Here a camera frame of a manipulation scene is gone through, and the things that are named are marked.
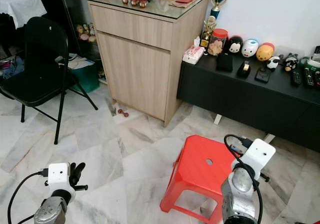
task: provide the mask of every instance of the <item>black tv cabinet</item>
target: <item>black tv cabinet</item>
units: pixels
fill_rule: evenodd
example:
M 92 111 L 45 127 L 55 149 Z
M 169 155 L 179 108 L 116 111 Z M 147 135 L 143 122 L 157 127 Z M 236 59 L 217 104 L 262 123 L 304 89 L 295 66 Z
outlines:
M 255 57 L 247 59 L 251 72 L 241 78 L 244 60 L 234 55 L 232 72 L 216 70 L 210 55 L 196 65 L 182 62 L 177 98 L 320 152 L 320 90 L 293 86 L 281 65 L 268 83 L 256 81 L 264 63 Z

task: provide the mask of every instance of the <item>jar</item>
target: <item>jar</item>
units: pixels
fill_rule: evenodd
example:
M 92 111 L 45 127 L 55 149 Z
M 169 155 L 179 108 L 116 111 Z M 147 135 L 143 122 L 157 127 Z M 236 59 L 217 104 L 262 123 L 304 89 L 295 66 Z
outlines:
M 226 40 L 228 39 L 228 31 L 222 28 L 216 28 L 212 32 L 208 53 L 214 56 L 220 54 L 223 50 Z

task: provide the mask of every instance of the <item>glass top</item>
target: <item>glass top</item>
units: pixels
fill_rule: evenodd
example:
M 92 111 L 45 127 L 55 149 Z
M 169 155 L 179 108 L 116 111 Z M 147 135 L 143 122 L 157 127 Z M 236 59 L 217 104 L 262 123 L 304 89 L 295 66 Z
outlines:
M 192 7 L 194 7 L 201 0 L 196 0 L 187 8 L 174 7 L 169 5 L 174 0 L 151 0 L 145 8 L 140 8 L 139 5 L 132 6 L 130 2 L 128 4 L 123 4 L 122 0 L 91 0 L 95 2 L 100 2 L 104 4 L 114 5 L 117 7 L 132 9 L 140 12 L 151 13 L 155 15 L 160 15 L 168 18 L 178 19 L 181 15 L 188 12 Z

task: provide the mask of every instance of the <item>red stool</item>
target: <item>red stool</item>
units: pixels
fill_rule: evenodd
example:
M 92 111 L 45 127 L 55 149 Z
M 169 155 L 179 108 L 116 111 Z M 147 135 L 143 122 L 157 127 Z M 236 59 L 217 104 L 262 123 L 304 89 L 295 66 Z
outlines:
M 207 224 L 218 224 L 222 220 L 223 197 L 221 185 L 231 173 L 234 156 L 224 144 L 193 135 L 185 140 L 177 160 L 160 208 L 164 212 L 178 210 Z M 210 219 L 175 205 L 184 190 L 212 198 L 217 202 Z

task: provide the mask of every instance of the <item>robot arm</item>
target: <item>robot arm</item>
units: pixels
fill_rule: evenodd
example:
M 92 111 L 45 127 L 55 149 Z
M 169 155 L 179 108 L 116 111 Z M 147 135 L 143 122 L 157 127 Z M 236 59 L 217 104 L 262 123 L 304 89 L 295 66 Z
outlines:
M 261 139 L 255 139 L 246 153 L 240 157 L 252 177 L 258 180 L 261 169 L 276 152 L 275 148 Z M 254 186 L 248 171 L 235 160 L 233 172 L 223 183 L 223 223 L 224 224 L 257 224 L 255 206 L 252 201 Z
M 67 205 L 75 199 L 76 191 L 87 190 L 88 186 L 76 186 L 85 163 L 50 164 L 48 168 L 49 198 L 34 215 L 34 224 L 64 224 Z

